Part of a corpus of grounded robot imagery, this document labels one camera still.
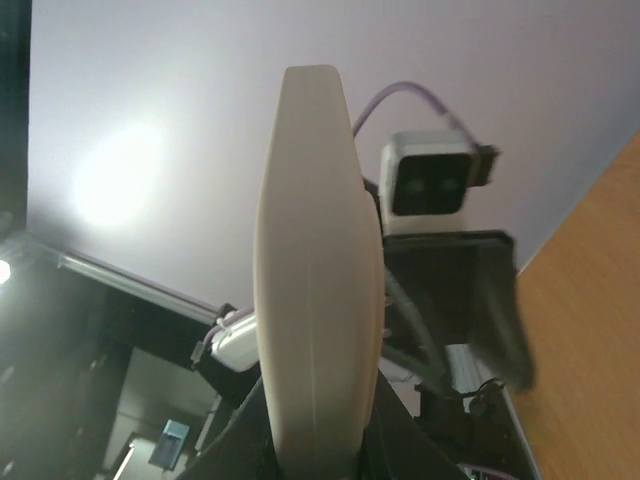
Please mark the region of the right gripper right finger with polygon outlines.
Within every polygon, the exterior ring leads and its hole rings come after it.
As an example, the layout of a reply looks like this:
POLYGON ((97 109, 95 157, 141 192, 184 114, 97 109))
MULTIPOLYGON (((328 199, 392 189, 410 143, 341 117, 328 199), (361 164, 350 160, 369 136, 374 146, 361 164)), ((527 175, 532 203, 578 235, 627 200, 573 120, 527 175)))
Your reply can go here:
POLYGON ((419 428, 387 379, 374 369, 371 406, 357 460, 359 479, 465 479, 419 428))

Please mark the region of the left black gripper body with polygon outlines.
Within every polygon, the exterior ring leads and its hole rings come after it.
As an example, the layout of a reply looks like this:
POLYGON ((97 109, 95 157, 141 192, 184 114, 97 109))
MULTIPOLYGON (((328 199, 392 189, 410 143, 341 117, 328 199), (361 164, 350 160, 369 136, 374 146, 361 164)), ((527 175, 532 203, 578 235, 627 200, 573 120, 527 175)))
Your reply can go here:
POLYGON ((514 239, 501 230, 390 236, 384 241, 388 269, 444 345, 470 343, 473 295, 479 273, 512 273, 514 239))

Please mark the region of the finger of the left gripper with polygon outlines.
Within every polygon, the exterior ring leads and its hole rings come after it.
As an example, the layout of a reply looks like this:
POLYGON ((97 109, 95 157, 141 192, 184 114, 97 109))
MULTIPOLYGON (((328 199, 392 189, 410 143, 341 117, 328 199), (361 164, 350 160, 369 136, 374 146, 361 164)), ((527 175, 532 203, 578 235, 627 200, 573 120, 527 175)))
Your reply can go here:
POLYGON ((448 353, 425 321, 436 317, 435 308, 428 305, 425 318, 396 279, 386 279, 385 289, 382 356, 410 373, 425 389, 449 390, 448 353))
POLYGON ((472 351, 507 385, 518 391, 530 390, 536 369, 521 320, 515 276, 479 273, 473 300, 472 351))

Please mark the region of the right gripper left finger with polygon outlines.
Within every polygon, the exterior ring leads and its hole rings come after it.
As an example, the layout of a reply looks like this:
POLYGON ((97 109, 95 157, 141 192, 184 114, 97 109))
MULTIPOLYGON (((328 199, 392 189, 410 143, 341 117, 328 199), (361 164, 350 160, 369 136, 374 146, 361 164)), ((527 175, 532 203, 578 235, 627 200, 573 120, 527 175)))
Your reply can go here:
POLYGON ((262 379, 179 480, 279 479, 262 379))

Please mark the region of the phone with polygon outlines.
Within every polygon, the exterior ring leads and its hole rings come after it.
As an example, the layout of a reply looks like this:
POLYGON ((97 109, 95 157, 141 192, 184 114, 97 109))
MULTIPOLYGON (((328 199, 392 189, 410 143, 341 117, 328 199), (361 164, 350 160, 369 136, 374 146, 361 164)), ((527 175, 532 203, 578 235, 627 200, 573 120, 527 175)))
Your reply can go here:
POLYGON ((254 304, 276 458, 288 479, 354 475, 384 327, 377 210, 340 75, 283 76, 259 197, 254 304))

